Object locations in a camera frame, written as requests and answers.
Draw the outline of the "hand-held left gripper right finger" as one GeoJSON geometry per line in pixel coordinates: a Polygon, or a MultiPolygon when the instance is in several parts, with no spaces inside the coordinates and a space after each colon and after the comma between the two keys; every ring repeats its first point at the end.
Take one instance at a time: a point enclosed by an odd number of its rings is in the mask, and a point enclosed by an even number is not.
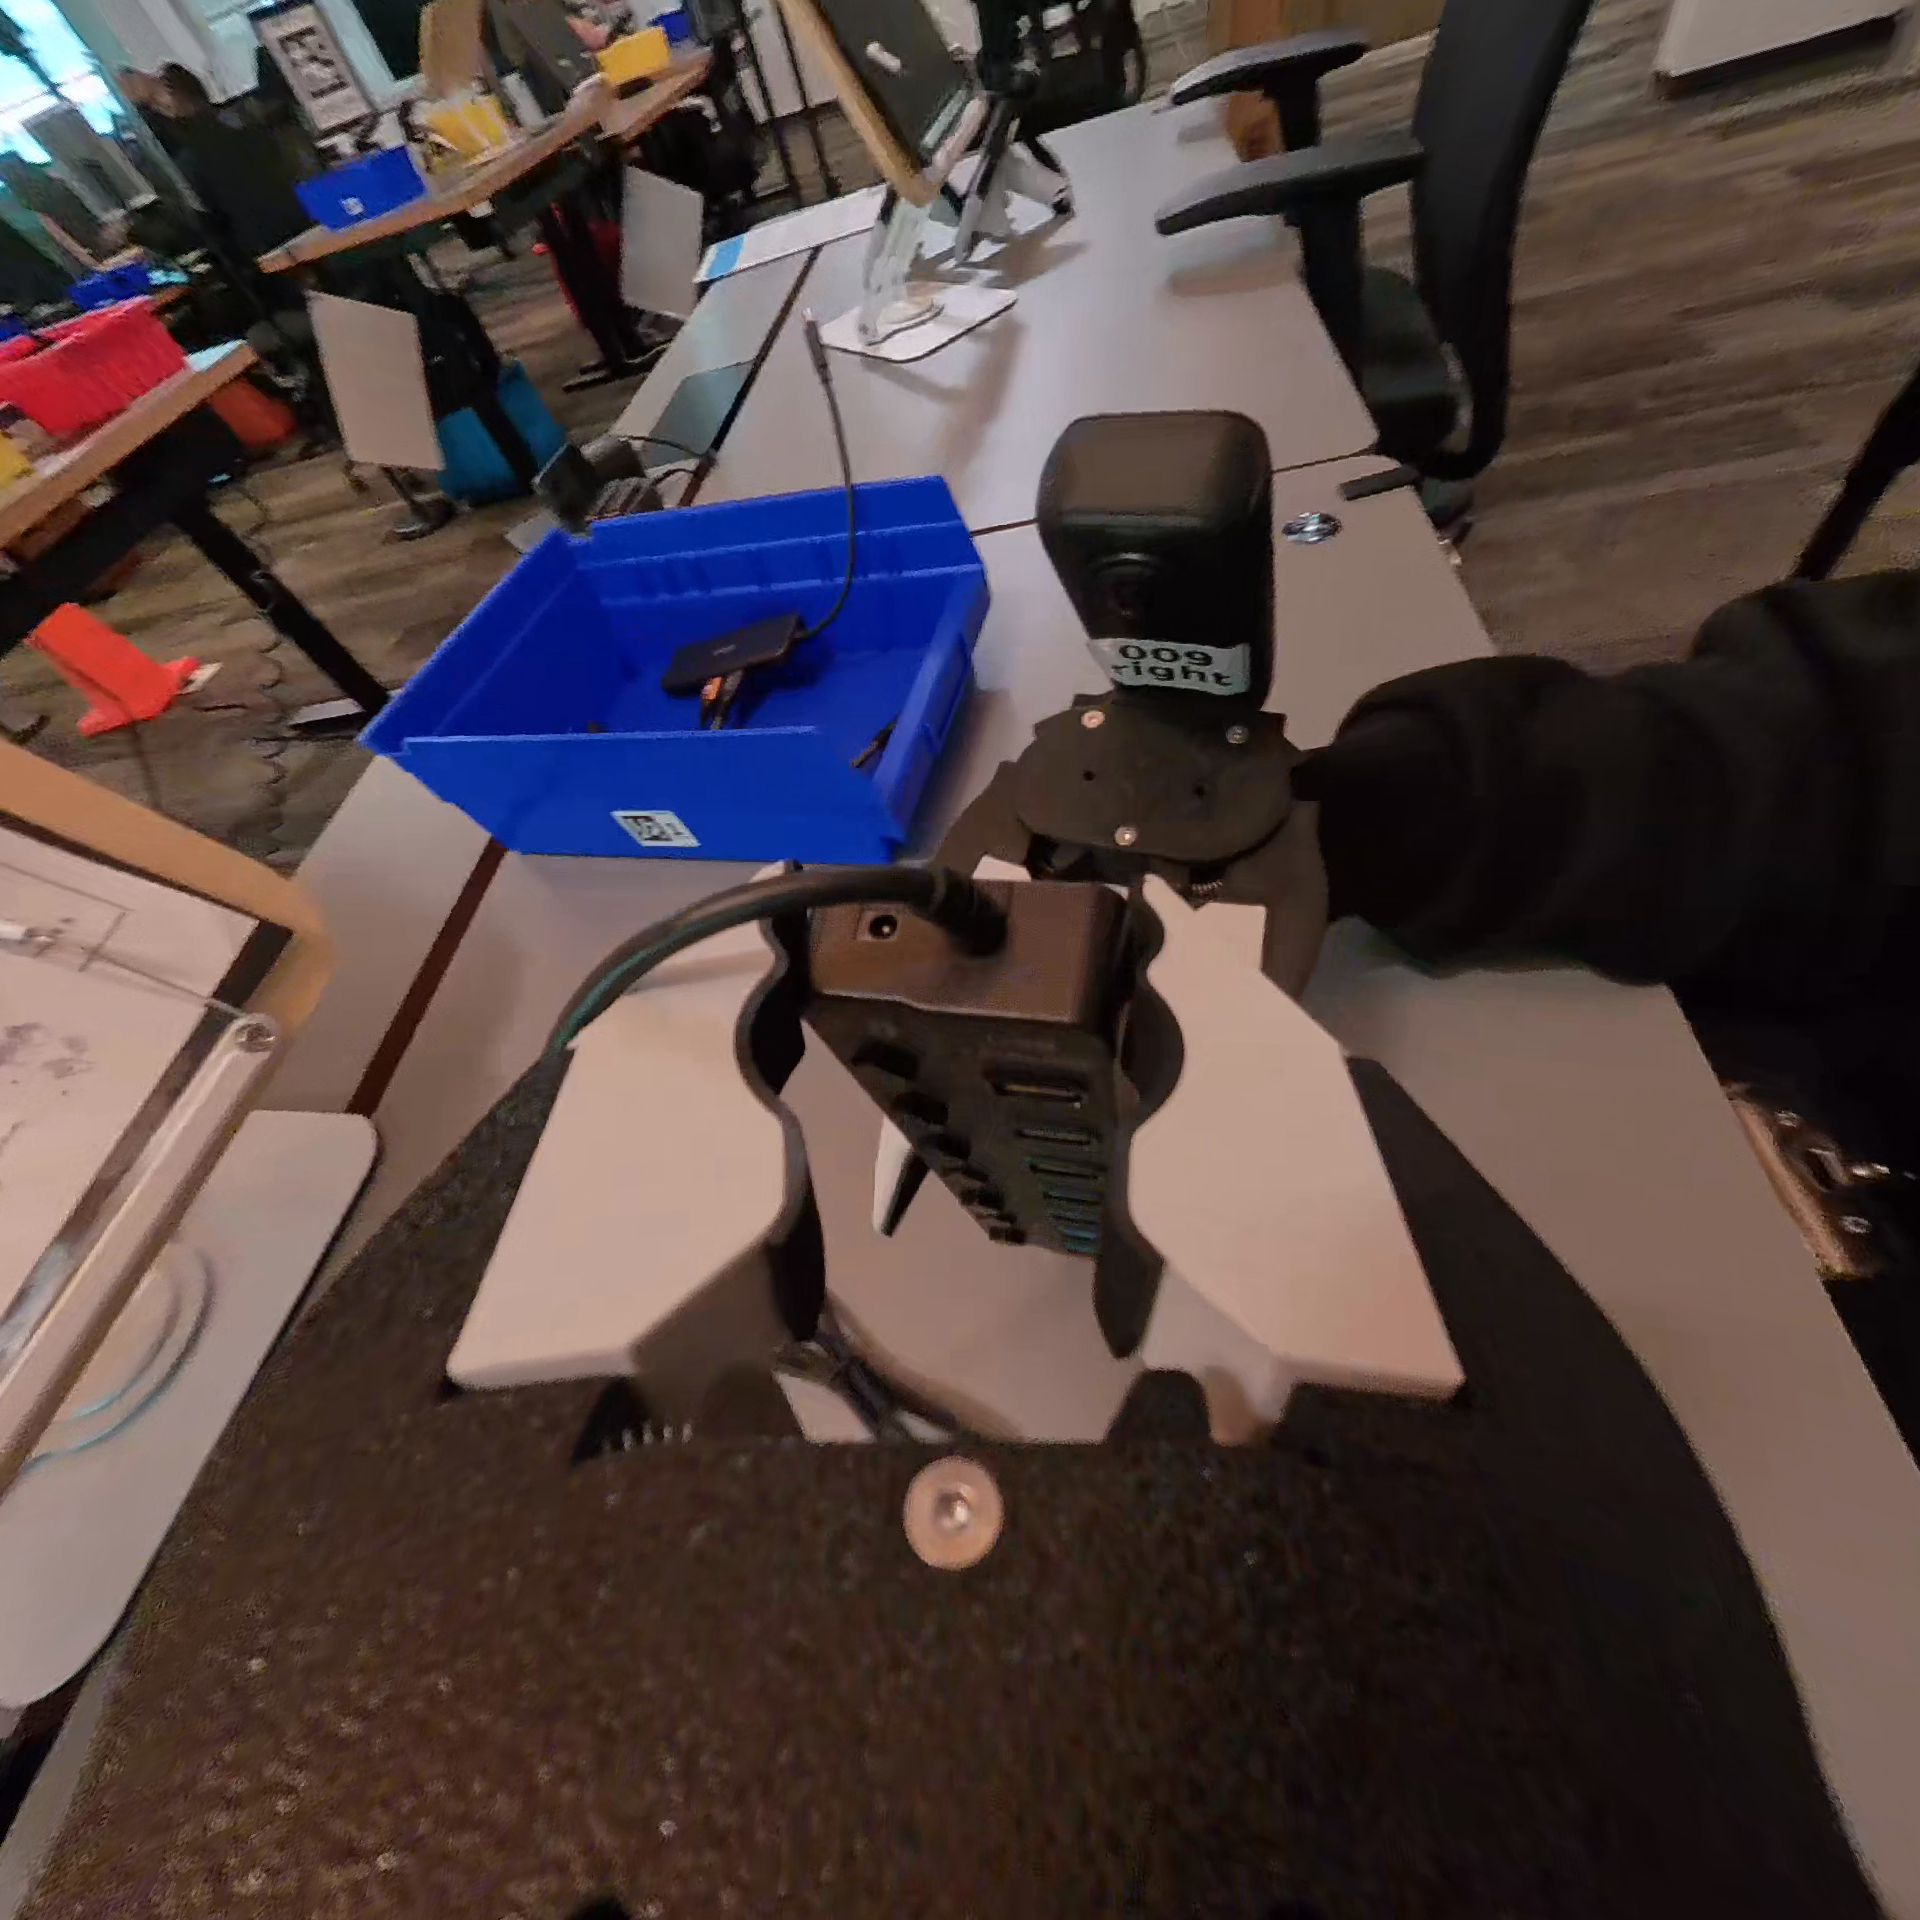
{"type": "Polygon", "coordinates": [[[1102,1411],[1198,1382],[1239,1445],[1303,1387],[1444,1403],[1464,1382],[1345,1048],[1257,967],[1252,908],[1144,879],[1120,1039],[1111,1227],[1094,1264],[1102,1411]]]}

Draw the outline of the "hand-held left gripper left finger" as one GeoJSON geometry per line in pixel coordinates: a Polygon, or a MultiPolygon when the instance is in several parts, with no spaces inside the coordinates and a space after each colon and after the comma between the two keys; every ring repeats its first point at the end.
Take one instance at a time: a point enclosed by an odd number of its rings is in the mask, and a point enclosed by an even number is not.
{"type": "Polygon", "coordinates": [[[446,1358],[462,1389],[622,1380],[651,1425],[771,1375],[824,1310],[824,1232],[781,1100],[805,1041],[768,918],[663,959],[566,1045],[446,1358]]]}

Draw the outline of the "blue plastic bin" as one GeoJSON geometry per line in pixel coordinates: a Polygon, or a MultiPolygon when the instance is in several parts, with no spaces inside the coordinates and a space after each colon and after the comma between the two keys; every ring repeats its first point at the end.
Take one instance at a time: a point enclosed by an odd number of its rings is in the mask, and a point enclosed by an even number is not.
{"type": "Polygon", "coordinates": [[[884,862],[989,604],[942,475],[603,518],[528,551],[360,741],[516,854],[884,862]],[[807,625],[780,664],[660,689],[680,645],[780,612],[807,625]]]}
{"type": "Polygon", "coordinates": [[[308,221],[329,233],[382,220],[421,203],[424,193],[424,172],[404,144],[369,149],[294,183],[294,196],[308,221]]]}

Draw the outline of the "person's right forearm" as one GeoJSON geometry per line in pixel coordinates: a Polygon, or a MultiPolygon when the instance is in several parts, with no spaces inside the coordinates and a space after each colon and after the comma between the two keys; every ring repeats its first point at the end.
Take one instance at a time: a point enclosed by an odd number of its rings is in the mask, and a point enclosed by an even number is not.
{"type": "Polygon", "coordinates": [[[1779,582],[1687,657],[1441,663],[1310,752],[1329,916],[1428,968],[1571,964],[1915,1015],[1915,569],[1779,582]]]}

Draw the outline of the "wooden document stand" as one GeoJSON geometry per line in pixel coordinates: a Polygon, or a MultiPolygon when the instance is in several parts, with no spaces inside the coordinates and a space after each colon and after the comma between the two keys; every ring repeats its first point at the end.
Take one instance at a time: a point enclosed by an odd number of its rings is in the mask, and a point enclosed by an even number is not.
{"type": "Polygon", "coordinates": [[[5,1735],[107,1646],[211,1452],[368,1183],[376,1134],[265,1094],[329,980],[315,905],[77,775],[5,748],[5,816],[293,936],[5,1337],[5,1735]]]}

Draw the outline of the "printed paper sheet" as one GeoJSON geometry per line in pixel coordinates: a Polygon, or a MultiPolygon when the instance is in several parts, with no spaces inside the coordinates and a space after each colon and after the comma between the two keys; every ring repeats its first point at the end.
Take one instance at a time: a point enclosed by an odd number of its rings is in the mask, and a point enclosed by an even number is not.
{"type": "Polygon", "coordinates": [[[293,933],[14,816],[1,830],[1,1308],[20,1337],[293,933]]]}

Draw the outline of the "white metal stand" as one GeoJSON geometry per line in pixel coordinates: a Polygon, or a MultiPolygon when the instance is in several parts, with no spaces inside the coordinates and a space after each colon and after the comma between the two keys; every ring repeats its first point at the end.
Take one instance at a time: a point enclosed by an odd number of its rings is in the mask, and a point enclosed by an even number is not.
{"type": "Polygon", "coordinates": [[[1031,62],[980,65],[961,113],[931,220],[943,229],[943,256],[961,269],[1017,238],[1015,203],[1051,216],[1071,215],[1071,183],[1027,120],[1040,101],[1031,62]]]}

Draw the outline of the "black office chair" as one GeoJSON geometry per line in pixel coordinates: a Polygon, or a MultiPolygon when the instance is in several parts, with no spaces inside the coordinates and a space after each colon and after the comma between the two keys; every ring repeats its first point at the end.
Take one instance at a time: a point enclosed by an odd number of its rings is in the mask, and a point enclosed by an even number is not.
{"type": "Polygon", "coordinates": [[[1356,64],[1345,28],[1241,45],[1182,75],[1174,105],[1254,92],[1280,149],[1166,200],[1156,231],[1281,220],[1307,297],[1435,533],[1471,527],[1503,443],[1520,209],[1588,1],[1441,5],[1407,125],[1323,129],[1321,80],[1356,64]]]}

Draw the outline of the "white paper sheet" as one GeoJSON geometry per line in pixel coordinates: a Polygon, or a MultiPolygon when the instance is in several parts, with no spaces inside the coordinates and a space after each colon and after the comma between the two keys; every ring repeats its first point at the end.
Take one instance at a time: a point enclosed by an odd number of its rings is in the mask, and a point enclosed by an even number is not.
{"type": "Polygon", "coordinates": [[[705,288],[737,271],[808,251],[819,245],[812,238],[808,216],[814,209],[815,208],[798,208],[766,224],[757,224],[748,231],[710,243],[695,269],[695,286],[705,288]]]}

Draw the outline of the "white flat panel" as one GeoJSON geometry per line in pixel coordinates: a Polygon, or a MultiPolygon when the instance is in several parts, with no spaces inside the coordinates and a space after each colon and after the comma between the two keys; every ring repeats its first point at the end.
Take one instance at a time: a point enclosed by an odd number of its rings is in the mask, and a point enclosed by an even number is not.
{"type": "Polygon", "coordinates": [[[622,166],[615,288],[624,307],[687,320],[702,256],[703,193],[637,165],[622,166]]]}
{"type": "Polygon", "coordinates": [[[305,297],[305,316],[348,459],[404,472],[441,471],[416,318],[327,293],[305,297]]]}

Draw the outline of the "orange plastic object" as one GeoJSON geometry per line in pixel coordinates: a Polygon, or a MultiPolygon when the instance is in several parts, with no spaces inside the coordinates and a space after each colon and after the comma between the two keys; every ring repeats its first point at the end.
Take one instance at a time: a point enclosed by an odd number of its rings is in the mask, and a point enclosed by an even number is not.
{"type": "Polygon", "coordinates": [[[62,604],[28,633],[28,645],[75,689],[81,736],[148,724],[169,712],[204,671],[198,657],[159,660],[75,604],[62,604]]]}

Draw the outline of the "blue bag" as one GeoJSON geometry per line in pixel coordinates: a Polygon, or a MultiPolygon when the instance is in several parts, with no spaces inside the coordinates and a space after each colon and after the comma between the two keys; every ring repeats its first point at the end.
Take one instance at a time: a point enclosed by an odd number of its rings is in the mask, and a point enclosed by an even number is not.
{"type": "MultiPolygon", "coordinates": [[[[496,411],[525,445],[533,469],[555,459],[566,440],[536,384],[518,359],[508,359],[496,376],[496,411]]],[[[464,406],[433,417],[441,467],[438,491],[468,508],[486,508],[528,493],[488,424],[464,406]]]]}

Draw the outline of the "wooden desk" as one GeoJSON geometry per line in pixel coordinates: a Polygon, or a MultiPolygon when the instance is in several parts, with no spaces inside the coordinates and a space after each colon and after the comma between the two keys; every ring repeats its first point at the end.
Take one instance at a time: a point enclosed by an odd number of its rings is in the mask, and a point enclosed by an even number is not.
{"type": "Polygon", "coordinates": [[[592,240],[588,185],[608,165],[624,159],[640,135],[692,99],[705,85],[710,62],[709,53],[683,53],[630,95],[616,95],[592,80],[540,129],[516,136],[494,157],[462,161],[432,181],[421,199],[340,231],[308,225],[259,256],[255,268],[313,286],[329,262],[424,256],[453,233],[460,216],[491,208],[502,233],[523,225],[536,231],[592,339],[590,363],[564,388],[588,392],[640,376],[641,347],[630,309],[616,289],[616,269],[592,240]]]}
{"type": "Polygon", "coordinates": [[[297,598],[293,588],[243,539],[211,503],[213,488],[244,467],[244,448],[213,409],[216,392],[255,365],[244,342],[187,357],[184,368],[142,392],[118,415],[56,448],[5,484],[1,547],[14,552],[51,516],[93,487],[107,501],[81,525],[52,536],[1,581],[1,651],[20,646],[60,604],[81,589],[145,536],[172,529],[190,541],[251,611],[267,621],[345,702],[345,720],[373,723],[388,689],[297,598]]]}

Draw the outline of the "red plastic bin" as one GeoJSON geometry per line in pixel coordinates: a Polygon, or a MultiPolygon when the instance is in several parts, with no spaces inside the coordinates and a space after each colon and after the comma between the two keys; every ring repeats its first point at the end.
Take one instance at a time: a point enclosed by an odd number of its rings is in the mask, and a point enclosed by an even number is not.
{"type": "Polygon", "coordinates": [[[134,297],[5,340],[1,405],[65,443],[184,371],[184,349],[153,299],[134,297]]]}

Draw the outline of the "black and white tag sign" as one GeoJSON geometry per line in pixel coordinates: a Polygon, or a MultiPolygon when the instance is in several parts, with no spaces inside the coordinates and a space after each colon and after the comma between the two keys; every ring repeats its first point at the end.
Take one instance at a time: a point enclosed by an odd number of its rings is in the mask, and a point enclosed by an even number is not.
{"type": "Polygon", "coordinates": [[[359,135],[375,120],[375,103],[323,5],[253,5],[246,23],[293,94],[294,112],[308,135],[315,140],[359,135]]]}

